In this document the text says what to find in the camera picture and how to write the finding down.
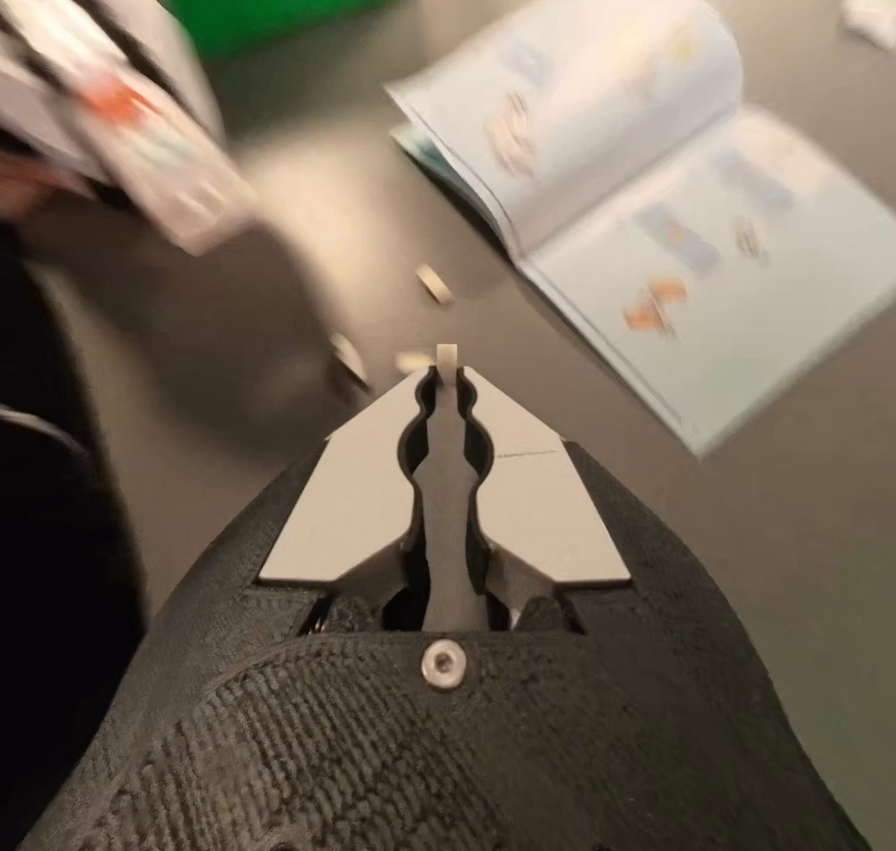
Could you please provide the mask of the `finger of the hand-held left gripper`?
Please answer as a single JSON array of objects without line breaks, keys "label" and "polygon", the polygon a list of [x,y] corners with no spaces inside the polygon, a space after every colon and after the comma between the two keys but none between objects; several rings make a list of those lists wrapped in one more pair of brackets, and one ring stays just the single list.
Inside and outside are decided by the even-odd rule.
[{"label": "finger of the hand-held left gripper", "polygon": [[50,84],[24,68],[1,69],[2,129],[54,163],[107,183],[105,169],[63,125],[63,104]]},{"label": "finger of the hand-held left gripper", "polygon": [[169,78],[197,122],[214,140],[225,139],[225,128],[198,52],[166,0],[99,0]]}]

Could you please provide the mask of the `person's left hand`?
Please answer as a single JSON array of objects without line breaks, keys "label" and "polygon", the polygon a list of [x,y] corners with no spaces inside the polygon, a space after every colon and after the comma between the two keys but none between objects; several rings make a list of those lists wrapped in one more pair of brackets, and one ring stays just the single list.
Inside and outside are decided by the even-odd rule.
[{"label": "person's left hand", "polygon": [[56,193],[92,198],[80,174],[40,159],[2,154],[1,220],[15,222]]}]

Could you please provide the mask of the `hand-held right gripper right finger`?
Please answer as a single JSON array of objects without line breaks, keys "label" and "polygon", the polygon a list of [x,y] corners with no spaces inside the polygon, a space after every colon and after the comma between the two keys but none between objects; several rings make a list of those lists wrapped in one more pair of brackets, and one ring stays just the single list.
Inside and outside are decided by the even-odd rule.
[{"label": "hand-held right gripper right finger", "polygon": [[628,584],[561,435],[472,368],[461,370],[461,415],[476,474],[467,526],[473,584]]}]

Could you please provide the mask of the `white toy brick assembly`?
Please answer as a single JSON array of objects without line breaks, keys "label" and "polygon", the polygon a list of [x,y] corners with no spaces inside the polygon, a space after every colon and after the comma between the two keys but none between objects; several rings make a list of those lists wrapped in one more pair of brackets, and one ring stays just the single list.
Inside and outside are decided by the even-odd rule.
[{"label": "white toy brick assembly", "polygon": [[156,84],[131,70],[106,71],[70,94],[85,145],[170,243],[202,255],[256,222],[234,163]]}]

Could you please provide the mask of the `person's torso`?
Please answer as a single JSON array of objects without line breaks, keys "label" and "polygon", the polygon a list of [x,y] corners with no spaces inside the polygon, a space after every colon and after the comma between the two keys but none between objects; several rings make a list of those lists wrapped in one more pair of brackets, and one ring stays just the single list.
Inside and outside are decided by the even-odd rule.
[{"label": "person's torso", "polygon": [[76,767],[144,634],[142,578],[76,357],[2,223],[1,847]]}]

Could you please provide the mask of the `pale blue instruction booklet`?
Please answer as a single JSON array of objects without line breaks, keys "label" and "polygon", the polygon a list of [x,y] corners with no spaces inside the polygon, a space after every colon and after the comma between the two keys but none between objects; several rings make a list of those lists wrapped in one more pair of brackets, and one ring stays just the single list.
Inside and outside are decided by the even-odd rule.
[{"label": "pale blue instruction booklet", "polygon": [[743,86],[706,0],[533,0],[386,88],[397,143],[695,455],[894,303],[894,212]]}]

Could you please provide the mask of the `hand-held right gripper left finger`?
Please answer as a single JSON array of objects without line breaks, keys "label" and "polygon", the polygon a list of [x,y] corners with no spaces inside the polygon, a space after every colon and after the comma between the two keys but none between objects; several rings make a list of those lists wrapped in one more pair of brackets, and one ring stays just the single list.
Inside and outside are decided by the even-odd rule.
[{"label": "hand-held right gripper left finger", "polygon": [[415,497],[399,443],[425,413],[419,389],[428,376],[412,373],[330,435],[260,581],[344,581],[397,550]]}]

